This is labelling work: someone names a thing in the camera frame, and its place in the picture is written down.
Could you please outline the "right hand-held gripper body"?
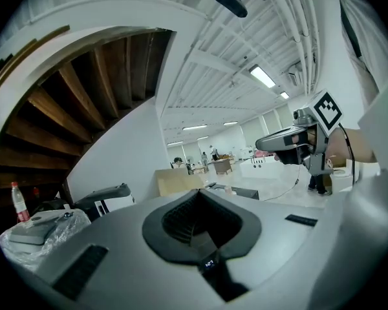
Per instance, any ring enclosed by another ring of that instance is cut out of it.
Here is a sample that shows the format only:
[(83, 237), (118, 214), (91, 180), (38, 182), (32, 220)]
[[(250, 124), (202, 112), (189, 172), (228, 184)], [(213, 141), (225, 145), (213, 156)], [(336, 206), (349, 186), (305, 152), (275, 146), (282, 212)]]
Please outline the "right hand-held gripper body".
[(322, 90), (293, 113), (293, 126), (299, 133), (293, 137), (300, 162), (313, 176), (331, 173), (327, 167), (325, 153), (332, 131), (339, 125), (343, 113), (335, 99)]

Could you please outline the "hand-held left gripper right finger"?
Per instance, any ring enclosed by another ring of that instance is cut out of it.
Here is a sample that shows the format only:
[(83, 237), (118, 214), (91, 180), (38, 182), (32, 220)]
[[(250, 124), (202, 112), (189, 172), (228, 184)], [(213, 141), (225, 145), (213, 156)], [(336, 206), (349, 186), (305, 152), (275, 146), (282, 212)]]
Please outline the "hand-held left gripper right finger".
[(325, 208), (259, 204), (263, 231), (228, 262), (248, 288), (200, 310), (388, 310), (388, 171), (333, 196)]

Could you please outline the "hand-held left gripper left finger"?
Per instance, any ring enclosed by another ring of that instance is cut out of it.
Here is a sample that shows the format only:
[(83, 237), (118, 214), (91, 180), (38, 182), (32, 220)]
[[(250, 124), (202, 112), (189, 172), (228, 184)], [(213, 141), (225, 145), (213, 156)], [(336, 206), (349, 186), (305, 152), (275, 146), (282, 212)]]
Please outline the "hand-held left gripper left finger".
[(158, 257), (142, 236), (143, 222), (155, 209), (186, 195), (178, 192), (118, 209), (98, 218), (53, 251), (36, 274), (49, 285), (90, 245), (107, 253), (77, 303), (90, 310), (216, 310), (225, 301), (197, 267)]

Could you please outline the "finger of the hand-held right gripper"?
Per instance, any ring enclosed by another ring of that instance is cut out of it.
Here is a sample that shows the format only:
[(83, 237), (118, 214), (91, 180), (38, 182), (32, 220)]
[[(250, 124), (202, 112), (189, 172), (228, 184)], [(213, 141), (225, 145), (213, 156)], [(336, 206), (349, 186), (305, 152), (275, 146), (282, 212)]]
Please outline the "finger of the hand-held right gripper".
[(306, 127), (288, 127), (258, 139), (255, 147), (262, 151), (284, 151), (308, 144)]
[(275, 152), (275, 159), (283, 165), (300, 165), (301, 156), (298, 149), (279, 150)]

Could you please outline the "person's right forearm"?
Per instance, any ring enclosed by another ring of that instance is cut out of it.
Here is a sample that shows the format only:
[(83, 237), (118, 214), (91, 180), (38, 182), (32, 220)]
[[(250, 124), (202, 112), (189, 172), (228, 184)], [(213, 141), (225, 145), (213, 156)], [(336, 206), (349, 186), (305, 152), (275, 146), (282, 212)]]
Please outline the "person's right forearm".
[(378, 162), (360, 129), (340, 127), (334, 129), (329, 136), (325, 159), (352, 160), (360, 163)]

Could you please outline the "white box with black dots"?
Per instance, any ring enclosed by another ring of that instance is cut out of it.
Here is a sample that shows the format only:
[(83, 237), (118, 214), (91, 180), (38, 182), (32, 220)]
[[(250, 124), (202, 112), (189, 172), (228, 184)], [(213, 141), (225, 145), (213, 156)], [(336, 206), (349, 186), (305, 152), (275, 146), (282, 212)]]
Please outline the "white box with black dots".
[(251, 158), (240, 164), (244, 178), (278, 179), (284, 168), (285, 165), (276, 161), (273, 156)]

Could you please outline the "white and black air purifier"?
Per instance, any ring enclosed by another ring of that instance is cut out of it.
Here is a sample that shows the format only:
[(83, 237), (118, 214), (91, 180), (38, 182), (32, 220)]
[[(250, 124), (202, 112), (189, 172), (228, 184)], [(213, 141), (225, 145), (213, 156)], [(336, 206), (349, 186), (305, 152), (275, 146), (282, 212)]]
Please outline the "white and black air purifier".
[(135, 204), (135, 199), (127, 184), (122, 183), (88, 194), (77, 201), (74, 206), (82, 210), (94, 221), (110, 212)]

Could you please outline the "brown wooden cabinet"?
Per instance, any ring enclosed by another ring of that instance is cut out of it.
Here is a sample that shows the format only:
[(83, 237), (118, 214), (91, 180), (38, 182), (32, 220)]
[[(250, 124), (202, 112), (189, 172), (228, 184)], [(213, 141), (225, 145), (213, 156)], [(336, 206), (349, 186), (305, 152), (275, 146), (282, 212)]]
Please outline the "brown wooden cabinet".
[(228, 174), (233, 171), (229, 158), (213, 161), (213, 166), (216, 174)]

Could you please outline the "black table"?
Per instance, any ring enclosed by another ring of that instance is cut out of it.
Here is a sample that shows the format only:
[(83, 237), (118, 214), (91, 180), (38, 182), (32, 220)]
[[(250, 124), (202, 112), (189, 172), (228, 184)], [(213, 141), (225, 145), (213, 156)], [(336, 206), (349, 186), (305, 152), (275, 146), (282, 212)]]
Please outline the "black table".
[[(227, 186), (227, 185), (221, 185), (218, 183), (210, 183), (207, 186), (205, 186), (205, 189), (224, 191), (225, 186)], [(254, 199), (254, 200), (259, 200), (259, 192), (257, 190), (244, 189), (244, 188), (233, 187), (233, 186), (230, 186), (230, 187), (232, 188), (232, 190), (233, 190), (232, 193), (234, 195), (242, 196), (242, 197), (250, 198), (250, 199)]]

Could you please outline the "person's light shirt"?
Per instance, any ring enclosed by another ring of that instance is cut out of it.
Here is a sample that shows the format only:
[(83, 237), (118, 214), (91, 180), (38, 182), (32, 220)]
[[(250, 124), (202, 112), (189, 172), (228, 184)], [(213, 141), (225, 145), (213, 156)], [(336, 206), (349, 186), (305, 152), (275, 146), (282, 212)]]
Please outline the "person's light shirt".
[(367, 0), (339, 0), (342, 35), (360, 83), (361, 133), (388, 170), (388, 31)]

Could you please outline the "open cardboard box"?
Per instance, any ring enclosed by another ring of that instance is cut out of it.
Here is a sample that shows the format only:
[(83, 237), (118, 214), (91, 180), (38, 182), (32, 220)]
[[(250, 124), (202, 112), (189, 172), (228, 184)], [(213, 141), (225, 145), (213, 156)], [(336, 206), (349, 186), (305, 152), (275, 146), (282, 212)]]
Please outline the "open cardboard box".
[(198, 175), (189, 175), (187, 169), (156, 170), (155, 178), (161, 196), (204, 187), (201, 178)]

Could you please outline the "plastic-wrapped appliance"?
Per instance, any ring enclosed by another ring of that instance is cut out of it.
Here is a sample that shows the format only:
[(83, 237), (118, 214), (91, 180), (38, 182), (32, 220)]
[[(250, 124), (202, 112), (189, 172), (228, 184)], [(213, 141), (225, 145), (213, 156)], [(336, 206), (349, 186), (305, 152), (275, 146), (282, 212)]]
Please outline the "plastic-wrapped appliance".
[(30, 225), (18, 223), (0, 235), (0, 248), (12, 263), (35, 272), (49, 254), (91, 224), (80, 209), (41, 211)]

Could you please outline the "white ceiling pipes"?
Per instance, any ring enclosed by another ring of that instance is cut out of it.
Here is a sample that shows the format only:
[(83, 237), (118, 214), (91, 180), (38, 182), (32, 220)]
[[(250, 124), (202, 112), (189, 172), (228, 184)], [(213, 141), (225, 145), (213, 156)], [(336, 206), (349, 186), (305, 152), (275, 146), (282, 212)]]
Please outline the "white ceiling pipes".
[(313, 0), (274, 0), (291, 33), (302, 68), (305, 95), (314, 92), (319, 79), (320, 40)]

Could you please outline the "red label water bottle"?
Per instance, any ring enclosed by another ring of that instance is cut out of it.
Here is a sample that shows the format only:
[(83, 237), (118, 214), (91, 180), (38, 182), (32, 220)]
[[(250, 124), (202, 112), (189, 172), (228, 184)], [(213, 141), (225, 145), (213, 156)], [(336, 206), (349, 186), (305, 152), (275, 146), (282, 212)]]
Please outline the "red label water bottle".
[(30, 223), (30, 215), (25, 203), (25, 199), (19, 189), (18, 183), (11, 183), (11, 195), (14, 209), (16, 210), (17, 218), (21, 223)]

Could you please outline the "wooden staircase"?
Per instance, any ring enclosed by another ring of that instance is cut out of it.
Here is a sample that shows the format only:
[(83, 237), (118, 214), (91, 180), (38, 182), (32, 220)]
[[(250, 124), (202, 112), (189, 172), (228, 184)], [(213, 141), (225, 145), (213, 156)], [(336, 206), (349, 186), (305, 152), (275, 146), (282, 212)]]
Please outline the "wooden staircase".
[(17, 182), (56, 194), (80, 158), (153, 98), (172, 31), (116, 26), (63, 49), (11, 108), (0, 130), (0, 207)]

